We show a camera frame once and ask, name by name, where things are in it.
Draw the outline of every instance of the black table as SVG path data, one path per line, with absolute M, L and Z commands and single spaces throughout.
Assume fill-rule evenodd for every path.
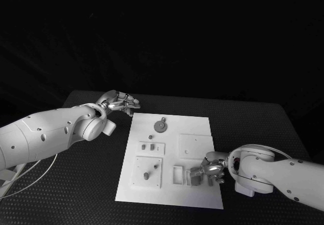
M 96 102 L 103 92 L 74 91 L 64 107 Z M 279 148 L 291 157 L 310 160 L 286 111 L 277 104 L 215 99 L 133 95 L 139 113 L 209 117 L 217 151 L 231 152 L 245 144 Z M 255 197 L 235 192 L 227 172 L 221 185 L 224 210 L 116 202 L 132 117 L 114 112 L 117 129 L 58 155 L 44 179 L 0 203 L 3 224 L 324 224 L 324 212 L 290 200 L 276 189 Z M 14 184 L 27 187 L 45 172 L 54 157 Z

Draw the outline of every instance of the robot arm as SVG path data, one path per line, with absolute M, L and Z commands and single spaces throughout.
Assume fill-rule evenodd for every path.
M 289 159 L 274 161 L 276 154 Z M 255 192 L 268 194 L 274 186 L 294 201 L 324 211 L 324 165 L 293 159 L 280 150 L 263 145 L 245 145 L 230 154 L 209 152 L 199 171 L 191 176 L 212 175 L 224 183 L 224 168 L 237 180 L 235 190 L 253 197 Z
M 54 156 L 78 141 L 93 141 L 101 132 L 111 135 L 117 125 L 107 115 L 120 110 L 133 116 L 132 108 L 140 107 L 133 96 L 111 90 L 96 104 L 35 113 L 2 127 L 0 171 Z

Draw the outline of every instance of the white platform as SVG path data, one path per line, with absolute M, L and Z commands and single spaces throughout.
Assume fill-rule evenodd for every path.
M 162 120 L 162 117 L 166 117 L 168 130 L 165 133 L 158 133 L 155 123 Z M 179 158 L 181 134 L 212 136 L 209 118 L 135 113 L 116 201 L 224 209 L 217 182 L 211 187 L 205 176 L 201 186 L 186 186 L 186 170 L 199 167 L 204 159 Z M 139 142 L 165 143 L 165 156 L 142 155 L 137 150 Z M 133 185 L 137 157 L 163 159 L 160 188 Z M 183 167 L 183 185 L 173 184 L 173 166 Z

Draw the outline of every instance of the dark curtain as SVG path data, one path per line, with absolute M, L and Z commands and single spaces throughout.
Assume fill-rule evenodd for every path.
M 74 90 L 273 102 L 293 121 L 324 102 L 322 1 L 52 11 L 3 14 L 2 126 Z

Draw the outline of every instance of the white cable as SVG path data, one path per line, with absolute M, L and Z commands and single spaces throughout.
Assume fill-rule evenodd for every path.
M 0 187 L 0 189 L 5 187 L 5 186 L 8 186 L 8 185 L 11 185 L 34 168 L 35 168 L 35 166 L 39 164 L 39 162 L 41 162 L 41 160 L 34 164 L 34 166 L 25 171 L 25 173 L 21 175 L 21 176 L 18 176 L 9 183 L 6 183 L 2 187 Z
M 287 155 L 281 150 L 279 150 L 279 149 L 276 149 L 276 148 L 273 148 L 273 147 L 268 147 L 268 146 L 266 146 L 266 145 L 261 145 L 261 144 L 247 144 L 247 145 L 241 146 L 241 148 L 245 147 L 245 146 L 258 146 L 258 147 L 264 147 L 266 149 L 270 149 L 270 150 L 279 152 L 280 154 L 283 154 L 287 158 L 291 158 L 291 156 Z
M 57 157 L 58 157 L 58 154 L 55 155 L 52 164 L 51 164 L 48 170 L 45 171 L 45 173 L 42 174 L 42 176 L 39 177 L 39 179 L 38 179 L 28 187 L 25 187 L 21 191 L 15 192 L 14 194 L 11 194 L 11 195 L 8 195 L 8 196 L 3 196 L 0 199 L 8 198 L 8 197 L 14 196 L 15 194 L 21 193 L 24 190 L 27 190 L 27 189 L 28 189 L 28 188 L 29 188 L 29 187 L 41 180 L 41 178 L 42 178 L 42 177 L 47 175 L 47 173 L 50 172 L 50 169 L 51 169 L 52 165 L 55 164 Z

